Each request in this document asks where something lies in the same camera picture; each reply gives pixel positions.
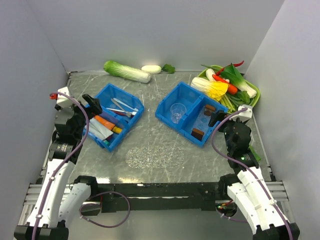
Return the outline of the clear plastic cup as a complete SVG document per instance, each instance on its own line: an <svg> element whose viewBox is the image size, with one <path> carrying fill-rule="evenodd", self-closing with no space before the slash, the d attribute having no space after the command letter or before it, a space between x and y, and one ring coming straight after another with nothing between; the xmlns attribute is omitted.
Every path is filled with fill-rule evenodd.
<svg viewBox="0 0 320 240"><path fill-rule="evenodd" d="M184 104L182 103L174 103L170 107L170 112L171 112L171 120L174 124L178 124L182 116L186 113L187 108Z"/></svg>

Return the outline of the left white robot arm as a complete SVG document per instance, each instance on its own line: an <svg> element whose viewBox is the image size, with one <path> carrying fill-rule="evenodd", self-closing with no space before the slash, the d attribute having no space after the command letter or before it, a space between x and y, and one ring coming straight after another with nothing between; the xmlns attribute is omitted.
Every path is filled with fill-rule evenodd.
<svg viewBox="0 0 320 240"><path fill-rule="evenodd" d="M66 240L71 223L82 203L99 195L97 179L79 176L70 194L63 199L68 179L76 166L83 143L89 133L90 120L103 112L100 101L88 94L84 106L67 93L53 92L56 100L52 143L48 150L46 174L36 204L23 225L17 225L17 240Z"/></svg>

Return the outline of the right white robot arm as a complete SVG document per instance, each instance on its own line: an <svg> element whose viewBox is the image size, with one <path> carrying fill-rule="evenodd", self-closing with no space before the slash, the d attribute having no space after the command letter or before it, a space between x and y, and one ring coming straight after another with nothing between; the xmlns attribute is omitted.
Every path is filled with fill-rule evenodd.
<svg viewBox="0 0 320 240"><path fill-rule="evenodd" d="M254 240L297 240L300 229L280 210L268 189L259 163L250 149L251 129L247 126L252 110L242 106L227 114L213 112L208 123L213 133L224 134L227 153L217 153L228 160L233 174L222 176L218 193L231 199L241 211L252 230Z"/></svg>

